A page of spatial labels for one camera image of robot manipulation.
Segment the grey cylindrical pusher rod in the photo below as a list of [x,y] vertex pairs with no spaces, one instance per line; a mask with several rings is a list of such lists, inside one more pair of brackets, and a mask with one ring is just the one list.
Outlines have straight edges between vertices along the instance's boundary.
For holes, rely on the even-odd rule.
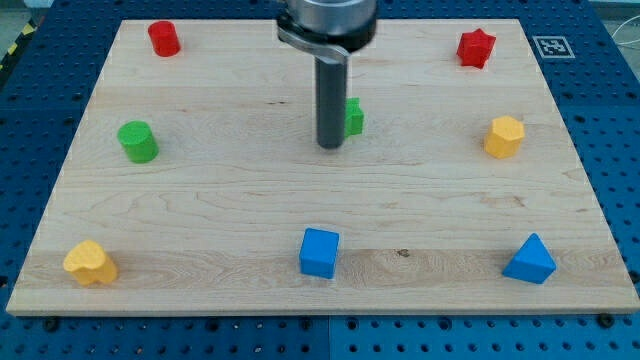
[[339,148],[345,138],[347,66],[315,59],[316,140],[324,149]]

